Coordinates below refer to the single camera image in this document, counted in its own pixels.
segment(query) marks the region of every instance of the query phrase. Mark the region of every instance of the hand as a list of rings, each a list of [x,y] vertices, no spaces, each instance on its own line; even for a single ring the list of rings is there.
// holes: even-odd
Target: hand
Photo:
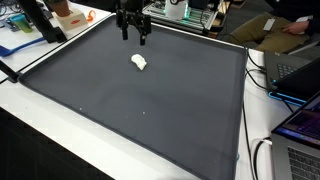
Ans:
[[[290,34],[300,34],[303,33],[309,26],[309,21],[304,22],[294,22],[285,26],[282,32]]]

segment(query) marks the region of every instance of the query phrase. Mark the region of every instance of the keyboard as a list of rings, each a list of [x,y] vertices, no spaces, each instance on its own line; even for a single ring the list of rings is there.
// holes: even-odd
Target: keyboard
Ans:
[[[320,180],[320,159],[288,148],[293,180]]]
[[[280,78],[283,78],[296,70],[296,68],[286,66],[284,64],[278,64],[278,73]]]

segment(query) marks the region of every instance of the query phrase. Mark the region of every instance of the person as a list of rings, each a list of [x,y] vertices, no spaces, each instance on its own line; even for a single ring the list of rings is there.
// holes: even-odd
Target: person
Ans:
[[[267,1],[274,7],[273,10],[238,27],[230,34],[227,42],[241,45],[244,42],[260,41],[256,50],[284,53],[302,45],[312,34],[320,32],[320,0]],[[264,30],[267,22],[272,26]]]

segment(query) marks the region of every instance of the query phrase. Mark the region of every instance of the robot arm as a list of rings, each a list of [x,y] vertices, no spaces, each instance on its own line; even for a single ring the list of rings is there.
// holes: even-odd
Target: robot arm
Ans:
[[[151,17],[142,13],[144,0],[117,0],[117,27],[122,31],[123,40],[128,39],[128,27],[134,26],[140,33],[140,45],[151,33]]]

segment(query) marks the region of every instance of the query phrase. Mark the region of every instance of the gray mat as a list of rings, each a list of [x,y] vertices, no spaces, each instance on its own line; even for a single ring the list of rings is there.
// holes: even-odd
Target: gray mat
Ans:
[[[108,18],[19,81],[202,179],[233,179],[245,50],[152,28],[140,46]]]

